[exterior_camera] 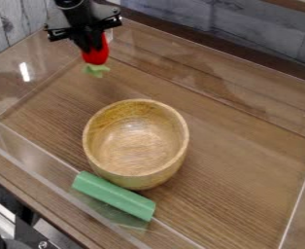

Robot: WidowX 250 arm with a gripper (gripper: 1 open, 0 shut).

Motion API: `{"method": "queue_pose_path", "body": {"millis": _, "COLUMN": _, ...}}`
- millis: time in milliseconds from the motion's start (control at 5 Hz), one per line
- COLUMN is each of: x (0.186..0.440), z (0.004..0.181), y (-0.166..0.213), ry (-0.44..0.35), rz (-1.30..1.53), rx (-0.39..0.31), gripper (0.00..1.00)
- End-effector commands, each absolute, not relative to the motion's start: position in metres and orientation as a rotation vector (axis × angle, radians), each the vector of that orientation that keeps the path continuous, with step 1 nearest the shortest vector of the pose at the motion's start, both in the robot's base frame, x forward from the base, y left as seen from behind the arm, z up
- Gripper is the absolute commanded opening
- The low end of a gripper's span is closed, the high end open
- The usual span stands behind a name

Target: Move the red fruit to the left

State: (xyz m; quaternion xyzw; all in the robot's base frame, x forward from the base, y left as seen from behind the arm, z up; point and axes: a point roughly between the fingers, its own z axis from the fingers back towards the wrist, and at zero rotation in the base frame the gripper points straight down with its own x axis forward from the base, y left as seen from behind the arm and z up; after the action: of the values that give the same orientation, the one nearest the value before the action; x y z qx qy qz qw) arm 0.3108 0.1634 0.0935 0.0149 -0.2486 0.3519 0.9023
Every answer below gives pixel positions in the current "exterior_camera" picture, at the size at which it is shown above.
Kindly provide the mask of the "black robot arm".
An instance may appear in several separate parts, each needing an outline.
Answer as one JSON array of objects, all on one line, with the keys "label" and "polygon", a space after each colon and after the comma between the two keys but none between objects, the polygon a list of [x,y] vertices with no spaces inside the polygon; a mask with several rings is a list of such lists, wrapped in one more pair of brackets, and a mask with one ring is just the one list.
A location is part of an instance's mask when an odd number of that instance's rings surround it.
[{"label": "black robot arm", "polygon": [[94,0],[54,0],[57,10],[43,25],[50,42],[74,41],[85,53],[105,48],[102,34],[122,25],[121,8]]}]

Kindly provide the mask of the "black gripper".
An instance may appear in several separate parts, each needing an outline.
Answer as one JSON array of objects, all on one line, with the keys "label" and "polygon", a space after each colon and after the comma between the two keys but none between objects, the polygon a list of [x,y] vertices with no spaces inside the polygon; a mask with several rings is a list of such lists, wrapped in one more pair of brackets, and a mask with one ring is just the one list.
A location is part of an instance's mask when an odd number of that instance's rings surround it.
[{"label": "black gripper", "polygon": [[121,8],[95,1],[55,1],[43,30],[50,42],[69,39],[79,49],[101,51],[103,30],[122,25]]}]

